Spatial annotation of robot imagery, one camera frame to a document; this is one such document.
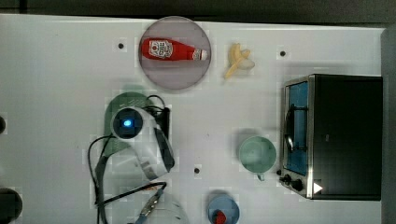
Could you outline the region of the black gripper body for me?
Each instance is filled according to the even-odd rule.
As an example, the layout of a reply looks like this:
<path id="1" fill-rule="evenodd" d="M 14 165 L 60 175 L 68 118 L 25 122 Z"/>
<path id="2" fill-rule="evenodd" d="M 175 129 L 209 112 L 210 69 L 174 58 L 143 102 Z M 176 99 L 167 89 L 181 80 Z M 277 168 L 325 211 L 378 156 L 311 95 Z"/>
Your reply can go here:
<path id="1" fill-rule="evenodd" d="M 158 106 L 152 105 L 148 108 L 148 112 L 155 118 L 164 135 L 169 137 L 171 115 L 170 109 L 168 107 L 160 108 Z"/>

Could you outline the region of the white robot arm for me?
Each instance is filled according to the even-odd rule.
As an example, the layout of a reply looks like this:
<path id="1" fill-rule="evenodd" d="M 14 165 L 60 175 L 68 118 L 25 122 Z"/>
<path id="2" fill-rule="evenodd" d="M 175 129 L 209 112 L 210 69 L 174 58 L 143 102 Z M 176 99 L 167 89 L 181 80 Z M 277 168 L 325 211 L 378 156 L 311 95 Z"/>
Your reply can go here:
<path id="1" fill-rule="evenodd" d="M 160 178 L 175 165 L 167 136 L 145 109 L 127 106 L 109 122 L 109 143 L 94 169 L 100 224 L 190 224 Z"/>

